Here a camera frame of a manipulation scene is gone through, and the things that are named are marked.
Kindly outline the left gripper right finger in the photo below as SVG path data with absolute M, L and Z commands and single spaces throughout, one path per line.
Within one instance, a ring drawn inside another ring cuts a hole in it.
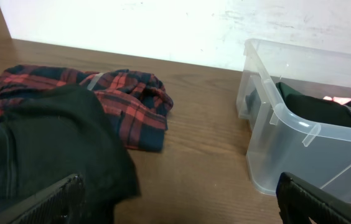
M 280 175 L 276 198 L 284 224 L 351 224 L 351 205 L 290 172 Z

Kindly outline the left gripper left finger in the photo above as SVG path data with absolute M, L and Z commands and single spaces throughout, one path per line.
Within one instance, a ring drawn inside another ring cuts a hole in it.
M 0 213 L 0 223 L 79 223 L 85 204 L 83 177 L 71 174 Z

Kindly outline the black garment with band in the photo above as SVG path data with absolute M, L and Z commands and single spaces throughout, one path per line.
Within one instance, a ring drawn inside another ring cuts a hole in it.
M 306 95 L 289 95 L 285 104 L 306 120 L 351 128 L 351 102 L 346 105 Z

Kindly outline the dark green garment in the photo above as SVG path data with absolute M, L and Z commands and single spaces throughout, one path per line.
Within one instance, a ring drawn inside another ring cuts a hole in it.
M 276 83 L 276 88 L 278 89 L 279 94 L 282 96 L 283 100 L 286 100 L 286 98 L 289 95 L 302 95 L 302 93 L 291 88 L 289 85 L 283 82 Z M 257 97 L 258 97 L 257 89 L 254 89 L 248 96 L 245 97 L 246 107 L 249 113 L 252 111 L 253 103 L 256 101 Z

